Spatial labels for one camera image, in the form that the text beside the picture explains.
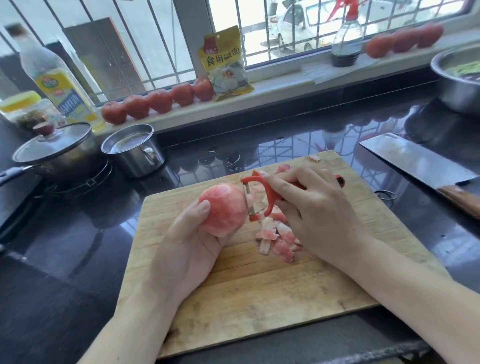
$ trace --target countertop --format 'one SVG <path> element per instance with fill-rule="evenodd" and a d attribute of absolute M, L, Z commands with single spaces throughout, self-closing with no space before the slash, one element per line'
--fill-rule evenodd
<path fill-rule="evenodd" d="M 44 197 L 0 258 L 0 362 L 75 363 L 114 313 L 143 199 L 226 174 L 335 150 L 445 265 L 480 292 L 480 226 L 393 170 L 359 141 L 394 132 L 480 173 L 480 123 L 450 112 L 430 86 L 218 135 L 166 149 L 142 180 L 114 168 L 76 198 Z M 179 363 L 362 363 L 427 350 L 384 308 L 166 359 Z"/>

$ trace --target wooden cutting board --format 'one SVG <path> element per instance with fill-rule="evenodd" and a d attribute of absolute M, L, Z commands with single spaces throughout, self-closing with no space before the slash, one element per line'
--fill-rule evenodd
<path fill-rule="evenodd" d="M 448 276 L 431 253 L 335 152 L 288 162 L 319 163 L 347 184 L 344 192 L 370 233 L 412 260 Z M 277 164 L 261 169 L 273 173 Z M 133 240 L 117 308 L 150 264 L 175 217 L 206 188 L 221 182 L 241 188 L 246 171 L 148 196 Z M 271 330 L 375 306 L 378 303 L 353 280 L 308 252 L 295 253 L 293 264 L 257 252 L 258 222 L 249 222 L 225 247 L 207 280 L 181 305 L 160 357 L 236 340 Z"/>

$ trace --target person's left hand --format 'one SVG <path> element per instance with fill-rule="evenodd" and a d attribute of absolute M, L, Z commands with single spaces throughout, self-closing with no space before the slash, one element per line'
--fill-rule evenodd
<path fill-rule="evenodd" d="M 236 232 L 217 238 L 199 226 L 208 217 L 210 202 L 188 206 L 173 222 L 147 273 L 156 289 L 180 304 L 208 276 L 220 251 Z"/>

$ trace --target yellow package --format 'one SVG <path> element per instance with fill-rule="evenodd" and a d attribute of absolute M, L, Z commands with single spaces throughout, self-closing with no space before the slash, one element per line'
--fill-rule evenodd
<path fill-rule="evenodd" d="M 204 46 L 198 50 L 198 55 L 208 72 L 215 92 L 215 101 L 252 92 L 254 88 L 248 82 L 243 67 L 238 26 L 204 38 Z"/>

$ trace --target hand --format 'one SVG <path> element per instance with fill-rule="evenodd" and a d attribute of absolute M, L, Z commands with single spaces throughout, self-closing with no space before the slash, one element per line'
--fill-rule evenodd
<path fill-rule="evenodd" d="M 270 176 L 270 186 L 285 200 L 277 206 L 295 236 L 311 253 L 341 270 L 372 238 L 348 202 L 336 178 L 318 167 L 299 167 L 281 179 Z M 298 181 L 304 191 L 288 182 Z"/>
<path fill-rule="evenodd" d="M 217 238 L 199 230 L 210 213 L 210 202 L 197 203 L 188 206 L 170 226 L 146 275 L 155 290 L 171 296 L 177 305 L 207 278 L 220 251 L 236 232 Z"/>

